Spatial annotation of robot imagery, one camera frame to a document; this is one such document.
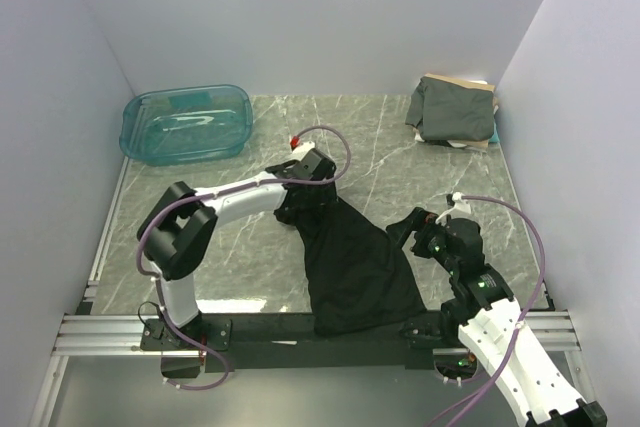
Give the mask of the black t-shirt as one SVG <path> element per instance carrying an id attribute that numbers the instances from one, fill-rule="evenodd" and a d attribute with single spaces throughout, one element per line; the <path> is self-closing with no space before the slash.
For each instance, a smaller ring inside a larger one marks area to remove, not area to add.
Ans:
<path id="1" fill-rule="evenodd" d="M 274 211 L 304 246 L 314 332 L 332 337 L 403 322 L 426 311 L 410 266 L 387 232 L 333 184 L 286 186 Z"/>

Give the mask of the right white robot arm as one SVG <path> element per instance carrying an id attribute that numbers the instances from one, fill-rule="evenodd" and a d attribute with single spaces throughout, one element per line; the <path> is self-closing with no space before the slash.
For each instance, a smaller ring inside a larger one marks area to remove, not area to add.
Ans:
<path id="1" fill-rule="evenodd" d="M 416 208 L 386 228 L 398 246 L 412 239 L 412 253 L 435 260 L 449 276 L 454 297 L 442 304 L 439 326 L 428 339 L 463 345 L 490 376 L 449 407 L 449 423 L 455 425 L 497 387 L 520 426 L 606 425 L 603 408 L 557 369 L 526 322 L 526 309 L 486 261 L 481 227 L 469 213 L 464 201 L 441 215 Z"/>

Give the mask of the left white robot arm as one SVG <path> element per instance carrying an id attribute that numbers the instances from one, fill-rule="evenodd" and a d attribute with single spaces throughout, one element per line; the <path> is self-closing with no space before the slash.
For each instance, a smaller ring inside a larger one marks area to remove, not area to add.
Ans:
<path id="1" fill-rule="evenodd" d="M 259 174 L 218 187 L 171 185 L 139 227 L 136 262 L 156 282 L 164 336 L 176 348 L 204 333 L 195 299 L 194 272 L 214 229 L 263 212 L 315 207 L 336 198 L 335 163 L 311 143 Z"/>

